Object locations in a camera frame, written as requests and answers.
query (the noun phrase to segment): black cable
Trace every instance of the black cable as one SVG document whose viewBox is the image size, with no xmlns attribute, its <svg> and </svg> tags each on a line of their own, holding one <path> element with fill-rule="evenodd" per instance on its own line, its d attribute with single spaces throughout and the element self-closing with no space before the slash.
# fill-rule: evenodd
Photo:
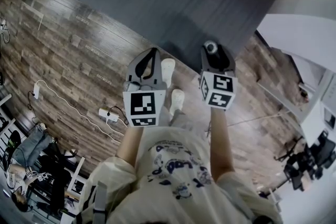
<svg viewBox="0 0 336 224">
<path fill-rule="evenodd" d="M 120 110 L 120 112 L 122 113 L 122 115 L 123 115 L 123 117 L 124 117 L 124 123 L 125 123 L 126 125 L 128 125 L 128 124 L 129 124 L 129 122 L 128 122 L 128 119 L 126 118 L 126 116 L 125 116 L 124 112 L 121 110 L 121 108 L 117 107 L 116 105 L 114 105 L 113 107 L 111 107 L 111 108 L 109 109 L 109 112 L 107 113 L 107 116 L 109 116 L 109 115 L 110 115 L 109 113 L 111 112 L 111 109 L 114 109 L 114 108 L 116 108 L 116 109 L 119 109 L 119 110 Z"/>
<path fill-rule="evenodd" d="M 30 131 L 31 131 L 33 128 L 35 128 L 36 125 L 37 125 L 37 123 L 35 123 L 35 125 L 29 129 L 29 131 L 27 132 L 27 136 L 29 136 Z"/>
<path fill-rule="evenodd" d="M 2 32 L 0 33 L 0 43 L 1 43 L 1 35 L 2 35 L 2 39 L 4 40 L 4 43 L 5 43 L 5 44 L 8 44 L 8 43 L 10 42 L 10 40 L 11 40 L 11 34 L 10 34 L 8 28 L 7 28 L 7 29 L 2 28 L 2 29 L 5 30 L 5 31 L 7 31 L 9 38 L 8 38 L 8 41 L 6 41 L 6 40 L 5 40 L 4 32 L 2 31 Z"/>
<path fill-rule="evenodd" d="M 3 30 L 6 30 L 7 33 L 8 33 L 8 36 L 9 36 L 8 41 L 6 42 L 6 40 L 5 40 L 4 32 L 1 32 L 1 33 L 0 33 L 0 37 L 1 37 L 1 35 L 2 35 L 2 39 L 4 40 L 4 43 L 5 43 L 5 44 L 8 44 L 8 43 L 10 42 L 10 40 L 11 40 L 11 34 L 9 33 L 9 30 L 8 30 L 8 29 L 3 28 Z"/>
<path fill-rule="evenodd" d="M 293 151 L 294 151 L 296 145 L 298 144 L 298 142 L 299 142 L 302 138 L 303 138 L 303 136 L 300 136 L 300 138 L 297 139 L 297 140 L 295 141 L 294 146 L 293 146 L 290 150 L 287 150 L 287 148 L 286 148 L 286 151 L 287 151 L 287 152 L 286 152 L 286 154 L 285 154 L 284 156 L 281 156 L 281 157 L 278 157 L 278 158 L 275 158 L 275 157 L 274 157 L 274 160 L 279 161 L 279 162 L 282 163 L 287 157 L 289 157 L 289 156 L 293 153 Z"/>
<path fill-rule="evenodd" d="M 31 120 L 32 120 L 32 122 L 36 125 L 37 123 L 34 122 L 34 119 L 36 119 L 36 113 L 35 113 L 34 108 L 32 107 L 32 104 L 30 103 L 30 99 L 29 99 L 29 94 L 30 94 L 30 93 L 32 94 L 32 96 L 34 96 L 34 93 L 33 93 L 32 91 L 29 91 L 29 92 L 27 93 L 27 99 L 28 99 L 27 107 L 28 107 L 28 109 L 29 109 L 30 111 L 33 111 L 33 112 L 34 112 L 35 117 L 33 117 Z"/>
<path fill-rule="evenodd" d="M 27 162 L 26 162 L 25 154 L 23 153 L 23 151 L 21 150 L 21 148 L 17 147 L 16 149 L 20 150 L 22 152 L 23 160 L 25 161 L 25 171 L 27 172 Z"/>
<path fill-rule="evenodd" d="M 32 210 L 33 210 L 33 208 L 34 208 L 34 206 L 32 206 L 32 205 L 30 205 L 30 206 L 28 206 L 29 208 L 30 208 L 30 210 L 29 211 L 26 211 L 25 213 L 29 213 L 29 212 L 31 212 Z"/>
</svg>

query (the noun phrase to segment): white cable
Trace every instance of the white cable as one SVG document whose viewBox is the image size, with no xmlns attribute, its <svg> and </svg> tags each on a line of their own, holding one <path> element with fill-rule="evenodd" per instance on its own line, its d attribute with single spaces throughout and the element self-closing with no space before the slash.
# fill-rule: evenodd
<svg viewBox="0 0 336 224">
<path fill-rule="evenodd" d="M 125 121 L 123 121 L 121 118 L 118 118 L 118 121 L 121 121 L 125 125 L 125 127 L 128 128 L 128 126 L 126 125 Z"/>
<path fill-rule="evenodd" d="M 52 88 L 50 88 L 50 87 L 48 86 L 48 84 L 47 84 L 44 80 L 40 79 L 40 80 L 36 81 L 36 84 L 37 84 L 38 82 L 40 82 L 40 81 L 43 81 L 43 82 L 45 83 L 45 85 L 47 86 L 47 88 L 48 88 L 50 91 L 52 91 L 55 95 L 57 95 L 58 98 L 61 98 L 62 100 L 64 100 L 64 101 L 68 104 L 68 106 L 70 106 L 71 108 L 73 108 L 74 110 L 76 110 L 77 113 L 78 113 L 81 117 L 87 119 L 88 122 L 90 122 L 92 125 L 98 127 L 98 129 L 99 129 L 103 134 L 106 134 L 106 135 L 107 135 L 108 137 L 110 137 L 113 141 L 115 141 L 116 143 L 120 144 L 120 142 L 119 142 L 118 140 L 115 140 L 111 135 L 109 135 L 108 133 L 104 132 L 98 125 L 96 125 L 96 124 L 94 124 L 93 122 L 91 122 L 91 121 L 88 119 L 88 117 L 86 117 L 86 116 L 80 114 L 79 111 L 78 111 L 76 108 L 74 108 L 71 104 L 69 104 L 67 100 L 65 100 L 64 98 L 62 98 L 61 96 L 59 96 L 59 95 L 57 94 L 57 92 L 55 92 Z M 116 132 L 116 133 L 119 133 L 119 134 L 123 135 L 122 133 L 120 133 L 120 132 L 118 132 L 118 131 L 112 129 L 111 127 L 110 127 L 110 129 L 113 130 L 113 131 Z"/>
<path fill-rule="evenodd" d="M 120 133 L 120 132 L 114 130 L 114 129 L 107 123 L 107 120 L 108 120 L 108 119 L 106 119 L 106 125 L 107 125 L 112 131 L 114 131 L 114 132 L 116 132 L 116 133 L 118 133 L 118 134 L 121 134 L 122 136 L 124 135 L 123 133 Z"/>
<path fill-rule="evenodd" d="M 257 121 L 257 120 L 263 120 L 263 119 L 268 119 L 268 118 L 276 118 L 276 117 L 280 117 L 280 116 L 283 116 L 285 114 L 288 114 L 289 112 L 291 112 L 290 110 L 284 112 L 284 113 L 280 113 L 278 112 L 277 114 L 274 114 L 274 115 L 268 115 L 268 116 L 262 116 L 262 117 L 259 117 L 259 118 L 255 118 L 255 119 L 251 119 L 251 120 L 247 120 L 247 121 L 240 121 L 240 122 L 237 122 L 237 123 L 234 123 L 234 124 L 231 124 L 231 125 L 228 125 L 228 127 L 231 127 L 231 126 L 234 126 L 234 125 L 238 125 L 238 124 L 241 124 L 241 123 L 245 123 L 245 122 L 250 122 L 250 121 Z"/>
<path fill-rule="evenodd" d="M 0 32 L 0 36 L 2 35 L 2 38 L 4 39 L 4 43 L 5 43 L 5 44 L 8 44 L 9 41 L 10 41 L 10 39 L 11 39 L 11 34 L 9 33 L 9 30 L 8 30 L 8 29 L 4 29 L 4 28 L 3 28 L 3 30 L 7 31 L 7 33 L 8 33 L 8 40 L 6 41 L 6 39 L 5 39 L 4 31 L 1 31 L 1 32 Z"/>
</svg>

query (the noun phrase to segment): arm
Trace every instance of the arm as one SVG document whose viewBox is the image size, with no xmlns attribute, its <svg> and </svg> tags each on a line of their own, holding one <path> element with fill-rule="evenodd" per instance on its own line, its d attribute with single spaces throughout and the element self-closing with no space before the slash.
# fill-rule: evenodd
<svg viewBox="0 0 336 224">
<path fill-rule="evenodd" d="M 216 108 L 211 108 L 210 165 L 215 182 L 222 174 L 235 171 L 225 112 Z"/>
<path fill-rule="evenodd" d="M 19 174 L 19 173 L 25 173 L 26 170 L 25 170 L 24 167 L 22 167 L 20 165 L 11 164 L 9 169 L 8 169 L 8 172 L 11 173 L 11 174 Z M 33 183 L 37 179 L 37 176 L 38 176 L 38 174 L 34 175 L 31 179 L 26 178 L 25 184 L 30 185 L 31 183 Z"/>
<path fill-rule="evenodd" d="M 8 172 L 11 173 L 11 174 L 18 174 L 18 173 L 25 173 L 26 170 L 21 165 L 11 164 L 9 169 L 8 169 Z"/>
<path fill-rule="evenodd" d="M 142 133 L 143 127 L 128 127 L 116 157 L 123 159 L 134 167 Z"/>
</svg>

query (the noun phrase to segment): jeans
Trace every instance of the jeans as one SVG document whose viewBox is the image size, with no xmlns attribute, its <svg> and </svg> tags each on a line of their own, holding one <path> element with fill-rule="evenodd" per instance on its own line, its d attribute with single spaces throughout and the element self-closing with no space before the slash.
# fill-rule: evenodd
<svg viewBox="0 0 336 224">
<path fill-rule="evenodd" d="M 162 107 L 160 117 L 159 117 L 159 126 L 160 127 L 178 127 L 185 129 L 194 135 L 198 136 L 203 141 L 209 143 L 208 138 L 205 135 L 204 128 L 199 125 L 197 122 L 193 122 L 184 114 L 181 110 L 177 109 L 174 113 L 174 116 L 171 119 L 171 115 L 166 107 Z"/>
<path fill-rule="evenodd" d="M 14 151 L 13 157 L 22 167 L 33 166 L 41 151 L 52 143 L 49 134 L 36 125 L 33 132 Z"/>
</svg>

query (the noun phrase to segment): power adapter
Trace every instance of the power adapter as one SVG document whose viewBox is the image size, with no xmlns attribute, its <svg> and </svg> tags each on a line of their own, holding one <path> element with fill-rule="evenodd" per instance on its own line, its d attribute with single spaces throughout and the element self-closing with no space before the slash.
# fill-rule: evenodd
<svg viewBox="0 0 336 224">
<path fill-rule="evenodd" d="M 35 97 L 36 100 L 39 97 L 39 93 L 40 93 L 40 86 L 37 85 L 37 83 L 35 83 L 34 84 L 34 93 L 33 93 L 33 96 Z"/>
<path fill-rule="evenodd" d="M 104 117 L 105 119 L 111 120 L 114 122 L 117 122 L 119 118 L 118 114 L 115 114 L 107 109 L 102 109 L 102 108 L 99 109 L 99 116 Z"/>
</svg>

